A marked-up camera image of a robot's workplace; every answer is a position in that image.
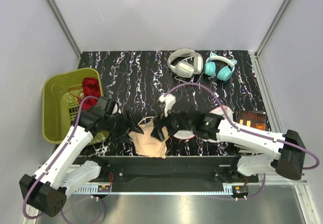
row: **plastic laundry basket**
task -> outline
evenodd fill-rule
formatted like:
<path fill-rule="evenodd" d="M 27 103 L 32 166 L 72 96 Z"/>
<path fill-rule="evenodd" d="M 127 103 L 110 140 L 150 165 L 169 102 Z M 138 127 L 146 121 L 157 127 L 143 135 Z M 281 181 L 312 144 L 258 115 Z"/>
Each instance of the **plastic laundry basket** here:
<path fill-rule="evenodd" d="M 68 133 L 75 119 L 79 102 L 73 95 L 82 95 L 82 82 L 84 78 L 95 78 L 99 81 L 101 95 L 103 95 L 100 76 L 97 70 L 91 68 L 59 74 L 48 79 L 43 88 L 42 95 L 42 132 L 44 138 L 54 144 L 60 144 Z M 90 144 L 103 142 L 109 132 L 98 133 Z"/>

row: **white wall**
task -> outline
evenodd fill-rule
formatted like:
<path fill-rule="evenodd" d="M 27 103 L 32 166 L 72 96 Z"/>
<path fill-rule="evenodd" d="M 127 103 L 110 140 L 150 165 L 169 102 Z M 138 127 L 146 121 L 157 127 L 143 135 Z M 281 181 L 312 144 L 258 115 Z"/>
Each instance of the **white wall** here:
<path fill-rule="evenodd" d="M 45 0 L 0 0 L 0 219 L 22 221 L 19 180 L 53 145 L 41 133 L 45 80 L 76 69 L 77 57 Z"/>
<path fill-rule="evenodd" d="M 260 56 L 284 130 L 323 161 L 323 0 L 292 0 Z M 306 165 L 314 161 L 306 159 Z M 323 221 L 323 167 L 306 171 Z"/>
<path fill-rule="evenodd" d="M 283 0 L 55 0 L 82 51 L 256 50 Z"/>

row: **cat ear headphones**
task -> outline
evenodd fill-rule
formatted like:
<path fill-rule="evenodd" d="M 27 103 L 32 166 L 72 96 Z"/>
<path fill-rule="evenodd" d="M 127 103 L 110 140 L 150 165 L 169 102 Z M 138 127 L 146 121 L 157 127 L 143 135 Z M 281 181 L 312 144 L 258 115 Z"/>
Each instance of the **cat ear headphones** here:
<path fill-rule="evenodd" d="M 219 60 L 228 64 L 228 66 L 221 68 L 217 76 L 218 79 L 222 81 L 228 81 L 233 74 L 234 65 L 237 63 L 237 60 L 230 60 L 225 57 L 218 56 L 214 52 L 211 52 L 210 57 L 206 60 L 204 65 L 204 73 L 206 75 L 209 75 L 209 76 L 216 75 L 216 64 L 215 62 L 212 62 L 214 60 Z"/>
<path fill-rule="evenodd" d="M 184 57 L 175 66 L 172 65 L 175 59 Z M 193 59 L 193 65 L 185 62 L 185 60 Z M 201 74 L 203 71 L 203 58 L 201 54 L 191 49 L 180 49 L 173 52 L 167 60 L 167 65 L 171 71 L 183 78 L 190 78 L 195 74 Z"/>

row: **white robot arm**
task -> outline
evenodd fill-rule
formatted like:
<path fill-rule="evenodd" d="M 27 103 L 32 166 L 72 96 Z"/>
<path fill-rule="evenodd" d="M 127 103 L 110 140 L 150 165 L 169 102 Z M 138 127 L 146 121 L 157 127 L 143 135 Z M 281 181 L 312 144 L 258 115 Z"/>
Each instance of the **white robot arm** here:
<path fill-rule="evenodd" d="M 82 166 L 67 173 L 81 150 L 98 132 L 107 130 L 115 139 L 122 139 L 130 131 L 143 134 L 132 114 L 120 111 L 114 100 L 100 97 L 91 111 L 80 111 L 67 136 L 48 161 L 33 176 L 24 175 L 20 189 L 24 205 L 28 203 L 48 216 L 57 215 L 67 198 L 90 180 L 108 177 L 109 163 L 97 156 L 89 157 Z"/>
<path fill-rule="evenodd" d="M 158 138 L 160 127 L 166 126 L 170 136 L 181 130 L 192 131 L 194 135 L 205 141 L 231 142 L 262 153 L 238 156 L 237 162 L 231 168 L 231 173 L 226 173 L 229 175 L 226 181 L 237 173 L 250 176 L 276 172 L 288 179 L 301 179 L 305 153 L 279 142 L 279 140 L 287 141 L 305 148 L 297 132 L 291 130 L 288 130 L 286 134 L 266 132 L 232 123 L 230 118 L 212 113 L 202 114 L 197 110 L 174 113 L 171 108 L 176 98 L 171 94 L 163 95 L 159 101 L 164 104 L 165 112 L 154 119 L 155 129 L 152 136 Z"/>

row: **red fabric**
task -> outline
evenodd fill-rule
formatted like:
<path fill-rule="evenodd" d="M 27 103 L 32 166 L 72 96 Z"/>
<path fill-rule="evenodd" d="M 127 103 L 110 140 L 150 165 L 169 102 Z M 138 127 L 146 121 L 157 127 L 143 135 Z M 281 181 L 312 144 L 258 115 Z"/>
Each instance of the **red fabric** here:
<path fill-rule="evenodd" d="M 99 81 L 97 79 L 85 78 L 82 82 L 82 87 L 83 87 L 84 97 L 91 95 L 91 96 L 95 96 L 95 97 L 99 98 L 101 96 L 100 85 L 99 85 Z M 83 110 L 87 110 L 91 106 L 95 106 L 96 102 L 97 102 L 96 99 L 87 99 L 83 103 Z"/>

